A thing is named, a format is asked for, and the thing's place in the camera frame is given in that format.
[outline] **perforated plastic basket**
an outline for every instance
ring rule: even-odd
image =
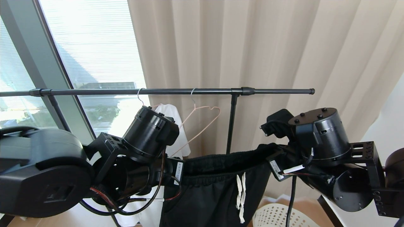
[[[254,227],[283,227],[286,225],[288,207],[282,204],[268,204],[259,208],[252,217]],[[290,227],[319,227],[302,212],[292,209]]]

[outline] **black pants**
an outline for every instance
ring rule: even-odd
[[[264,194],[271,169],[265,159],[276,144],[259,145],[256,150],[228,155],[210,155],[186,160],[182,192],[163,204],[161,227],[243,227],[251,221]],[[243,224],[236,208],[236,175],[246,173]],[[164,198],[177,193],[165,188]]]

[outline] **white sticker label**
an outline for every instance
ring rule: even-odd
[[[280,175],[280,174],[278,173],[278,172],[280,172],[280,169],[279,169],[279,166],[278,166],[278,164],[276,163],[276,161],[275,161],[275,160],[272,160],[272,161],[269,162],[269,164],[271,164],[272,169],[273,169],[274,172],[275,172],[276,178],[277,178],[278,180],[282,180],[282,179],[284,178],[284,176],[282,176],[282,175]]]
[[[178,179],[178,181],[181,182],[181,175],[182,175],[182,162],[177,163],[177,170],[175,171],[175,178]]]

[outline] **window frame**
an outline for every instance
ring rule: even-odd
[[[0,14],[28,75],[36,88],[72,89],[39,0],[0,0]],[[83,144],[95,139],[77,96],[55,96],[71,131]],[[63,129],[47,97],[42,97],[58,128]]]

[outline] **curtain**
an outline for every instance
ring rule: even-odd
[[[231,151],[286,142],[259,130],[282,108],[338,109],[360,141],[404,72],[404,1],[128,0],[148,88],[315,88],[314,95],[240,97]],[[191,157],[225,153],[230,95],[194,95],[221,115],[190,143]],[[189,96],[150,96],[185,118]],[[184,125],[190,139],[217,111]]]

